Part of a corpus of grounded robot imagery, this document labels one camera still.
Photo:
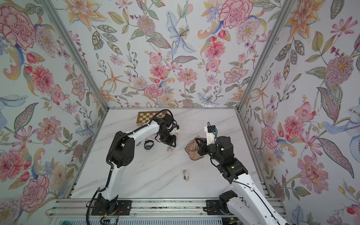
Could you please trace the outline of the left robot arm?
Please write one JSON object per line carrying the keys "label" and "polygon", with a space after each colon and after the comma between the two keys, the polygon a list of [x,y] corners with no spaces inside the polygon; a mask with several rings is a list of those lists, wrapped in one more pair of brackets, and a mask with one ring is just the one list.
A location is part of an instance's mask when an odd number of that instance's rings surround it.
{"label": "left robot arm", "polygon": [[142,126],[128,132],[119,131],[115,134],[106,156],[106,163],[110,166],[108,178],[103,188],[98,188],[94,196],[105,213],[112,213],[118,208],[118,194],[115,192],[115,183],[121,180],[124,167],[134,159],[135,147],[142,141],[155,135],[155,140],[171,148],[176,147],[176,140],[180,127],[168,109],[161,110]]}

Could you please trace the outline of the brown striped cloth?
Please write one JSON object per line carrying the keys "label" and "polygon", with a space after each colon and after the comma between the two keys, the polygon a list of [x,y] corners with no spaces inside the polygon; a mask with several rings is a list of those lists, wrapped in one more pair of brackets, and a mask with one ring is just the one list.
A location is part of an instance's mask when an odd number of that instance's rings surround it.
{"label": "brown striped cloth", "polygon": [[196,136],[193,138],[184,148],[185,152],[189,155],[189,158],[193,161],[197,161],[203,158],[203,156],[198,154],[199,146],[195,141],[195,139],[199,137],[200,136]]}

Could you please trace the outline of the black band wristwatch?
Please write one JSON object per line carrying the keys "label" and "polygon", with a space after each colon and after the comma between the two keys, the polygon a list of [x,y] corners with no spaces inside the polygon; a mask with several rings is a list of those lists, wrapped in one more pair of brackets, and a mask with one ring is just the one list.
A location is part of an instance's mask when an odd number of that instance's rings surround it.
{"label": "black band wristwatch", "polygon": [[154,141],[153,140],[146,140],[144,142],[144,148],[146,150],[151,150],[153,148],[153,146],[154,146]]}

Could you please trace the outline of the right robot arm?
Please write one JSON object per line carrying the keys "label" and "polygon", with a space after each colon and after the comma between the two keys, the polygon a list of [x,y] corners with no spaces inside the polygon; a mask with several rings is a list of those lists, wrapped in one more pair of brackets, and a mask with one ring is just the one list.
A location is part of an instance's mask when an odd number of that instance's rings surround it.
{"label": "right robot arm", "polygon": [[232,214],[244,225],[287,225],[284,219],[268,202],[254,184],[248,170],[234,156],[230,137],[220,136],[215,141],[196,138],[198,154],[209,155],[218,162],[216,168],[236,191],[227,191],[219,196],[220,209]]}

